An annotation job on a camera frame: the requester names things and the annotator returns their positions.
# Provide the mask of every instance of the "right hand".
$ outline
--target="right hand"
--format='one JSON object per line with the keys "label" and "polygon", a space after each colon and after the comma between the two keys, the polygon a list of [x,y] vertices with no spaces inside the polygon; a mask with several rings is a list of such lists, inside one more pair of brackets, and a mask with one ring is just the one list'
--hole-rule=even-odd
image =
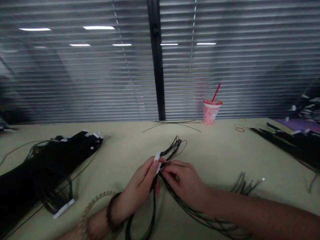
{"label": "right hand", "polygon": [[210,201],[210,188],[203,183],[192,164],[174,160],[162,169],[162,175],[189,207],[205,212]]}

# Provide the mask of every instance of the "pink cup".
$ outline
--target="pink cup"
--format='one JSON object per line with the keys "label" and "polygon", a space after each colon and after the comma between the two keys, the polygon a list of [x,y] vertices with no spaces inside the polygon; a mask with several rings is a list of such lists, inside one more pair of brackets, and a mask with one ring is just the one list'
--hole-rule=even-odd
{"label": "pink cup", "polygon": [[211,100],[204,100],[204,110],[203,110],[203,123],[206,125],[212,125],[220,106],[222,105],[221,101],[213,101]]}

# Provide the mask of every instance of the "beaded bracelet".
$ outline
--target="beaded bracelet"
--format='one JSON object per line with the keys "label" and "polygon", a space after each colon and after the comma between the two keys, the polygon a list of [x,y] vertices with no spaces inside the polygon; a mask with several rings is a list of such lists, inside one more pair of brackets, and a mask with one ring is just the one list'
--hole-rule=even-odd
{"label": "beaded bracelet", "polygon": [[80,218],[80,222],[78,224],[79,236],[81,240],[90,239],[88,237],[88,231],[87,231],[87,218],[92,206],[101,198],[107,197],[107,196],[114,196],[115,194],[116,194],[115,191],[106,191],[106,192],[100,193],[98,196],[92,199],[91,202],[88,204],[88,206],[84,209]]}

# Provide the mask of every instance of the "table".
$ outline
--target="table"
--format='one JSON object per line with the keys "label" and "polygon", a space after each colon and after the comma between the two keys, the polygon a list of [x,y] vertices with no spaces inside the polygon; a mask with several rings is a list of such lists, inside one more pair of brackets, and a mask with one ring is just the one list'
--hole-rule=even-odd
{"label": "table", "polygon": [[[201,133],[177,124],[158,126],[142,133],[153,126],[152,122],[19,125],[16,133],[1,134],[0,159],[26,142],[47,140],[59,134],[73,136],[82,129],[101,131],[104,136],[112,136],[105,139],[95,159],[74,181],[76,203],[56,220],[45,209],[40,210],[9,239],[51,239],[71,229],[92,198],[105,190],[122,191],[135,170],[157,151],[167,149],[176,135],[188,142],[177,159],[192,163],[209,186],[230,189],[241,171],[244,171],[248,180],[265,178],[255,191],[260,197],[320,215],[320,181],[314,183],[311,194],[307,192],[314,173],[247,128],[267,129],[266,121],[278,124],[271,119],[255,118],[216,120],[212,126],[191,125]],[[236,131],[234,124],[244,126],[245,132]],[[0,174],[21,164],[30,147],[12,153],[0,167]],[[80,165],[73,175],[80,172],[89,160]],[[161,187],[152,239],[226,239],[191,219],[173,200],[163,183]],[[106,201],[99,201],[92,213],[105,205]],[[35,206],[25,219],[40,206]],[[134,218],[134,239],[143,236],[151,216],[152,195]],[[124,231],[118,239],[124,239]]]}

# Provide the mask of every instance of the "purple mat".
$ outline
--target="purple mat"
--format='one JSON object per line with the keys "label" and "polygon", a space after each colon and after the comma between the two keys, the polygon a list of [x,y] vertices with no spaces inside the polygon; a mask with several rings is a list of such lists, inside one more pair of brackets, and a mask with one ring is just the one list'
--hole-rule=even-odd
{"label": "purple mat", "polygon": [[297,131],[304,132],[306,129],[311,129],[314,132],[320,133],[320,124],[316,122],[310,122],[301,118],[290,119],[289,122],[286,122],[284,119],[274,119],[275,121],[286,125],[287,127]]}

